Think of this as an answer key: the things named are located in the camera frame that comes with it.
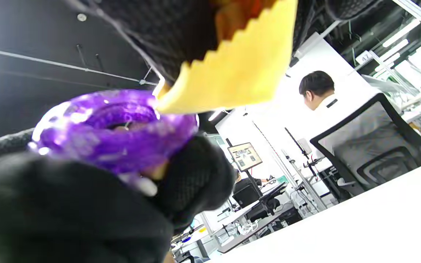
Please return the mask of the person's right hand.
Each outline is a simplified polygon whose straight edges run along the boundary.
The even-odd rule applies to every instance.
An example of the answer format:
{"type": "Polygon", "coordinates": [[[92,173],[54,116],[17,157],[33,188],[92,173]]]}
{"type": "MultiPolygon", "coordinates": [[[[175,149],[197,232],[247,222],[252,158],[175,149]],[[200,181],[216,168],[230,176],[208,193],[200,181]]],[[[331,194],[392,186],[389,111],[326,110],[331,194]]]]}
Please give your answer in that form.
{"type": "Polygon", "coordinates": [[[112,25],[167,83],[174,84],[183,62],[202,60],[224,39],[218,16],[257,18],[273,0],[67,0],[73,9],[112,25]]]}

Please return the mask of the person's left hand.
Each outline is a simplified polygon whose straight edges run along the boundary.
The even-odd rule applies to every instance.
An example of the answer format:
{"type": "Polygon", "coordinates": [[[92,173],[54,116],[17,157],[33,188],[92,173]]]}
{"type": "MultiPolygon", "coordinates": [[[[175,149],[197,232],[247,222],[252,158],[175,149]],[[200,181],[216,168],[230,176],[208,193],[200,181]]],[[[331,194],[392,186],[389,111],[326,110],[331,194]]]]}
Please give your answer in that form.
{"type": "Polygon", "coordinates": [[[169,263],[170,241],[229,198],[236,170],[194,136],[146,172],[146,197],[114,175],[27,150],[32,129],[0,137],[0,263],[169,263]]]}

